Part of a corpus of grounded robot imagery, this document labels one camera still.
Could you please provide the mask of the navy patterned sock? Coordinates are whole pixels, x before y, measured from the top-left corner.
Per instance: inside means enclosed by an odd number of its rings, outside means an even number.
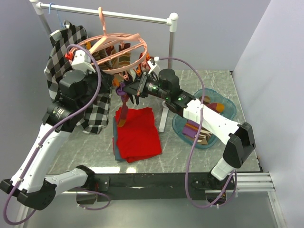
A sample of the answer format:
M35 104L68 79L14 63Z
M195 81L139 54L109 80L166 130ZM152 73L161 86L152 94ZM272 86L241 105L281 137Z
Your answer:
M132 95L132 94L128 94L130 101L135 104L135 105L139 105L139 97L136 95Z

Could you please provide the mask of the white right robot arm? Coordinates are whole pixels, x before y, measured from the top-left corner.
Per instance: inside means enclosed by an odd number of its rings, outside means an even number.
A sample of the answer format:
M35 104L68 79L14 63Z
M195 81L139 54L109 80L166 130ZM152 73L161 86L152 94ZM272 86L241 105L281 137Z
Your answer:
M179 78L172 69L164 69L158 80L152 80L143 72L133 82L123 87L129 95L145 98L149 95L162 98L175 114L191 120L210 131L226 146L222 158L211 170L209 186L215 190L225 184L225 178L234 169L239 169L256 147L252 126L223 117L204 105L199 99L182 90Z

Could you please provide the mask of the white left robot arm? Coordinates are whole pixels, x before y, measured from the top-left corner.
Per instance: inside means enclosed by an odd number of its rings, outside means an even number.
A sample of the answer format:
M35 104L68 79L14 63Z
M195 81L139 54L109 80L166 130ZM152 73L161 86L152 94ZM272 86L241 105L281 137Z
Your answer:
M95 173L84 165L53 177L46 173L85 111L97 103L98 95L110 91L112 80L113 76L105 72L67 71L58 83L58 93L47 108L26 160L11 179L1 181L1 190L35 210L45 209L55 196L67 190L96 190Z

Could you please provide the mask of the striped beige sock left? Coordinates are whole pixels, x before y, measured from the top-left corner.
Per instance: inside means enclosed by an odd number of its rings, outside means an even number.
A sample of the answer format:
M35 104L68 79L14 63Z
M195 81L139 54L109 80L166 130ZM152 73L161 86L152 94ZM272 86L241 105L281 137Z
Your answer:
M118 51L121 52L130 47L131 47L130 43L124 43L123 45L120 44L118 46ZM131 52L126 52L123 55L118 57L118 67L119 68L128 66L128 65L130 65L130 63L131 63Z

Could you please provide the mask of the grey folded cloth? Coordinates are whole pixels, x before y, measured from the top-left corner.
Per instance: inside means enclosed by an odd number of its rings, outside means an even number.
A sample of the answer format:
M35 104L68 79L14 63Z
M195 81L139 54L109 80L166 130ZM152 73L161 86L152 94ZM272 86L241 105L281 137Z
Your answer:
M126 159L122 158L120 155L119 148L117 146L117 140L118 140L118 131L117 131L117 124L116 124L116 119L113 117L113 153L114 153L114 158L118 162L124 162Z

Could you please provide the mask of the black white checkered shirt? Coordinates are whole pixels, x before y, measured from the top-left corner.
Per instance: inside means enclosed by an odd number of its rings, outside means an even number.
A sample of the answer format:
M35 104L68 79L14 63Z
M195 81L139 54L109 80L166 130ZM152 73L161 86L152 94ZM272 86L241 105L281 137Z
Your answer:
M64 73L72 70L70 62L65 58L66 48L70 44L78 44L88 38L87 31L82 25L76 26L65 20L63 27L50 36L53 46L44 74L51 101L59 99L58 83ZM109 123L112 81L114 76L102 73L102 85L95 101L85 110L84 117L76 124L84 133L99 134Z

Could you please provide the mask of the red folded cloth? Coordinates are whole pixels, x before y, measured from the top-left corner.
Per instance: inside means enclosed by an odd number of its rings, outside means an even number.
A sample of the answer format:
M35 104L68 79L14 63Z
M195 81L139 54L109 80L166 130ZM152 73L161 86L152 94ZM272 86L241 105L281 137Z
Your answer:
M162 153L161 142L150 107L129 109L123 127L117 127L117 146L128 163L148 159Z

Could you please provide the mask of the teal plastic basket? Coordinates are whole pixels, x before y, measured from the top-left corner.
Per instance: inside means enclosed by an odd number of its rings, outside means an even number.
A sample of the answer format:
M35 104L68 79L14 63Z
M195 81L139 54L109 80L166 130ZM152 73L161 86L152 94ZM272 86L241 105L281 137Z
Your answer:
M222 95L220 95L219 93L217 93L216 91L212 90L212 89L205 89L205 97L204 97L204 104L207 106L209 103L222 103L225 106L225 110L222 113L218 113L219 115L221 115L223 118L227 119L227 120L232 120L236 113L237 113L237 109L236 106L234 105L234 103L232 101L230 101L229 99L223 97ZM182 130L186 124L186 122L188 121L188 119L186 118L182 118L179 115L175 115L173 117L172 120L172 128L174 130L174 132L187 144L192 145L193 141L195 138L190 138L188 136L185 136L182 133ZM211 125L209 124L209 122L207 122L206 120L203 120L203 125L201 128L201 132L200 134L208 134L211 133L213 134L213 132L210 131L210 127ZM207 149L212 147L215 142L218 140L217 135L213 134L210 138L210 140L208 141L208 145L199 145L196 144L195 147L198 149Z

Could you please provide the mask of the silver clothes rack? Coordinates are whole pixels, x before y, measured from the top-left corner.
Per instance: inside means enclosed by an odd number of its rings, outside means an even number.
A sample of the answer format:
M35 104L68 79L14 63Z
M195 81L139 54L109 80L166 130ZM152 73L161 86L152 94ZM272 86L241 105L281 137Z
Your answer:
M158 12L161 7L157 1L132 1L132 0L71 0L64 2L56 2L51 6L57 10L67 10L73 15L81 18L85 14L89 14L91 19L84 21L68 20L72 24L82 25L87 31L88 38L103 34L102 25L98 16L98 8L103 9L106 29L108 33L125 33L125 34L140 34L141 38L147 43L150 56L166 57L167 46L166 37L161 32L149 27L152 22L158 22L170 27L174 20L170 18L160 18ZM49 36L57 30L47 30ZM53 48L50 39L49 44L51 50ZM97 64L97 55L91 55L88 48L78 44L70 44L66 48L66 53L75 53L77 50L83 50L91 58L91 65L98 74L101 73L102 67Z

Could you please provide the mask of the brown white striped sock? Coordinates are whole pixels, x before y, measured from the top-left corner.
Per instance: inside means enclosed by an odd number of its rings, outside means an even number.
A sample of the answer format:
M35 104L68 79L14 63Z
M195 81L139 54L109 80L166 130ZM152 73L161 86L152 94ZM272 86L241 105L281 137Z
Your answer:
M198 140L197 140L197 144L199 145L208 145L208 141L210 140L211 136L213 134L211 133L208 133L208 134L200 134L199 137L198 137Z

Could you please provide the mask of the yellow sock in basket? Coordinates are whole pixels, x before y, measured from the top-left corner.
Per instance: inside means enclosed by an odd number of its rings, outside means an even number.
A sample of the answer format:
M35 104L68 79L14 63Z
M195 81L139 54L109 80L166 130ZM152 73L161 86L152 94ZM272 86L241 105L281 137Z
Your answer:
M222 113L225 110L225 106L222 103L217 103L217 102L209 103L207 107L217 113Z

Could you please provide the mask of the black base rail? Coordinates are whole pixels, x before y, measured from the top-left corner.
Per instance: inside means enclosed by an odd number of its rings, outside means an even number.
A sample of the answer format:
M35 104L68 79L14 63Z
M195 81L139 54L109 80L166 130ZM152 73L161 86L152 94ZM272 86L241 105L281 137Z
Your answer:
M228 178L217 180L208 172L190 172L188 191L193 200L205 200L207 191L221 191ZM112 200L184 199L185 173L96 174L87 190Z

